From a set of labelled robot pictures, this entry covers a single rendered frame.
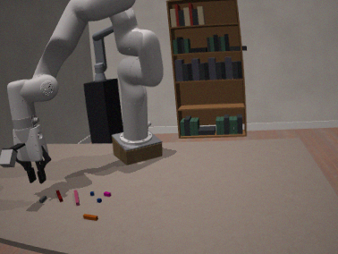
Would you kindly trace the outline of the orange rod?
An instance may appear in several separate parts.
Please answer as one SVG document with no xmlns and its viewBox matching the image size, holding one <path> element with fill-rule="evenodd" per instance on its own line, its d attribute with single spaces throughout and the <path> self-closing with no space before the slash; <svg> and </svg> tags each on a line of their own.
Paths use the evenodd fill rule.
<svg viewBox="0 0 338 254">
<path fill-rule="evenodd" d="M 84 214 L 84 215 L 83 215 L 83 218 L 84 218 L 84 219 L 88 219 L 88 220 L 94 220 L 94 221 L 97 221 L 97 220 L 98 220 L 98 217 L 97 217 L 97 216 L 87 215 L 87 214 Z"/>
</svg>

